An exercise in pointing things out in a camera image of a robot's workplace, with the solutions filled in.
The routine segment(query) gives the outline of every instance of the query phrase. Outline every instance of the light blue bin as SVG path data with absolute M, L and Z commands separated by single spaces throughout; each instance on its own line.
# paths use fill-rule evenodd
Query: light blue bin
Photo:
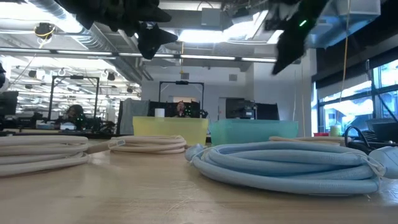
M 210 125 L 213 146 L 268 141 L 271 136 L 296 138 L 296 121 L 222 119 Z

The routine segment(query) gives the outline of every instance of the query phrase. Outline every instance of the green light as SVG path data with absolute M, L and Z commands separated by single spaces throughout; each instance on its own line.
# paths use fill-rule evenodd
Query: green light
M 303 26 L 307 21 L 304 20 L 303 22 L 300 23 L 300 27 Z

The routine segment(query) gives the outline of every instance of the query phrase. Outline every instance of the table surface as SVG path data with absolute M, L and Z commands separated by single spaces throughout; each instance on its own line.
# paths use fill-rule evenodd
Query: table surface
M 85 165 L 0 179 L 1 223 L 397 223 L 398 184 L 316 197 L 230 186 L 183 154 L 101 152 Z

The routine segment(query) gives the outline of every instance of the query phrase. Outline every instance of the computer monitor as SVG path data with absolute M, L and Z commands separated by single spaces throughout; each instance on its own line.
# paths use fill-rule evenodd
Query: computer monitor
M 18 92 L 7 91 L 0 93 L 0 116 L 15 115 L 18 104 Z

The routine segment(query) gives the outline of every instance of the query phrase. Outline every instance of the red object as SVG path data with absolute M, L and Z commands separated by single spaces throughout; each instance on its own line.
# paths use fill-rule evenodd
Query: red object
M 315 137 L 325 137 L 325 136 L 329 136 L 329 133 L 314 133 L 313 135 Z

